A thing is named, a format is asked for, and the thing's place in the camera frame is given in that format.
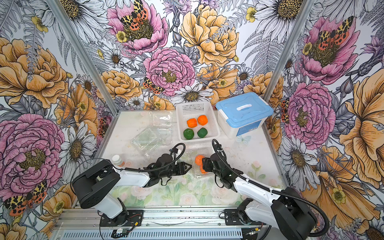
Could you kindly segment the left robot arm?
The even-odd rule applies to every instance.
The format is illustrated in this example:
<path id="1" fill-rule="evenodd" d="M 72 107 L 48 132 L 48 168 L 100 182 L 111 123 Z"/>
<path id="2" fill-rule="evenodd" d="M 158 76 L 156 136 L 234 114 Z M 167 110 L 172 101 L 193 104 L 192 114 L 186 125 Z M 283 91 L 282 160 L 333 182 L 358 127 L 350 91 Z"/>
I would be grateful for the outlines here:
<path id="1" fill-rule="evenodd" d="M 109 160 L 102 160 L 75 177 L 72 187 L 82 209 L 94 208 L 111 220 L 125 218 L 128 214 L 123 201 L 110 195 L 110 191 L 119 186 L 150 188 L 164 185 L 164 178 L 183 176 L 192 165 L 179 162 L 179 158 L 175 153 L 163 154 L 144 169 L 118 169 Z"/>

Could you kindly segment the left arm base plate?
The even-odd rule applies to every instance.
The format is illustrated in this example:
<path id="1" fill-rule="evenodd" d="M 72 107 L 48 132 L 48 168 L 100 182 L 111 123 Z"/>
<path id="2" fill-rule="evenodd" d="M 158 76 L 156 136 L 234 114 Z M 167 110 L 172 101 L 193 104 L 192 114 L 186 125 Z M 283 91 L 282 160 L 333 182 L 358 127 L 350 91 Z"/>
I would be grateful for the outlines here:
<path id="1" fill-rule="evenodd" d="M 106 214 L 101 217 L 101 227 L 137 227 L 141 226 L 143 210 L 125 210 L 111 219 Z"/>

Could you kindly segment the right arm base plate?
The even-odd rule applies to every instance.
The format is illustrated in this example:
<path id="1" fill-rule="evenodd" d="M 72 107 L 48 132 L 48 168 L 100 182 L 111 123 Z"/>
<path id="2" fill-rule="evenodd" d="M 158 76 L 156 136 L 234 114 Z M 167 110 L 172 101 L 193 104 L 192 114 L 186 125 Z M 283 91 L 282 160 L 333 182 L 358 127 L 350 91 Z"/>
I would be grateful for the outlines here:
<path id="1" fill-rule="evenodd" d="M 246 212 L 238 209 L 224 209 L 224 216 L 227 226 L 261 226 L 260 221 L 253 221 L 247 216 Z"/>

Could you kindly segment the green fruit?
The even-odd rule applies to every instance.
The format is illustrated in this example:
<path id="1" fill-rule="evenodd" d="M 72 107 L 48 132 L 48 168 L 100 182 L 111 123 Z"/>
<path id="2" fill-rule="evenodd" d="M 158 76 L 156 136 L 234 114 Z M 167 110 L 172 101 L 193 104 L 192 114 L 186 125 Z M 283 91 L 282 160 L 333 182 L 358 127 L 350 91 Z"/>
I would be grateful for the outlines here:
<path id="1" fill-rule="evenodd" d="M 192 140 L 195 136 L 195 133 L 192 129 L 185 129 L 183 131 L 183 135 L 184 135 L 186 140 Z"/>
<path id="2" fill-rule="evenodd" d="M 199 138 L 205 138 L 208 134 L 208 130 L 206 128 L 201 128 L 197 132 Z"/>

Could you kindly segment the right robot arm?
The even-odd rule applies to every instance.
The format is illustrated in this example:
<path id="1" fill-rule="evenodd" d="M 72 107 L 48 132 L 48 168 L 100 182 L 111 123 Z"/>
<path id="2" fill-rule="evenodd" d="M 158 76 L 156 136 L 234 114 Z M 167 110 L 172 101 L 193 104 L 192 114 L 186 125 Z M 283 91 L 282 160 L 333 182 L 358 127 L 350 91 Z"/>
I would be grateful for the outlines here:
<path id="1" fill-rule="evenodd" d="M 273 194 L 273 188 L 261 184 L 242 171 L 223 163 L 217 154 L 195 158 L 201 172 L 213 173 L 223 187 L 245 196 L 236 210 L 226 210 L 227 225 L 266 224 L 281 231 L 288 240 L 305 240 L 318 221 L 310 207 L 299 201 L 291 188 Z"/>

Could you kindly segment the clear clamshell container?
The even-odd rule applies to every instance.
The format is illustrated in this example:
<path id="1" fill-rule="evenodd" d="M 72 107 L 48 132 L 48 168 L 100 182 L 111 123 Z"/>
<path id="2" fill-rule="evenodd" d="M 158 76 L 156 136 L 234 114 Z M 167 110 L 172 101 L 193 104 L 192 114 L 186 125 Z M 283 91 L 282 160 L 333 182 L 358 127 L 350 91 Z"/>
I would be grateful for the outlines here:
<path id="1" fill-rule="evenodd" d="M 196 179 L 211 177 L 212 172 L 203 169 L 203 158 L 209 158 L 214 153 L 212 147 L 192 149 L 187 152 L 188 163 L 192 165 L 193 176 Z"/>
<path id="2" fill-rule="evenodd" d="M 170 111 L 150 112 L 150 127 L 164 144 L 172 142 L 173 113 Z"/>

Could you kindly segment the white perforated plastic basket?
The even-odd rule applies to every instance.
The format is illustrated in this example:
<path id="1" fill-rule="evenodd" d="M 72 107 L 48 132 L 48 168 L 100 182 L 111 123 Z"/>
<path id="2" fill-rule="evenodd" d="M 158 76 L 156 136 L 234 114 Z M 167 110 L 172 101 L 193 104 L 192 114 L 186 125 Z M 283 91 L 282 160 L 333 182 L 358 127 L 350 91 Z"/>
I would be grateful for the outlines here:
<path id="1" fill-rule="evenodd" d="M 209 102 L 190 102 L 176 106 L 178 135 L 187 144 L 209 142 L 220 136 L 219 125 Z"/>

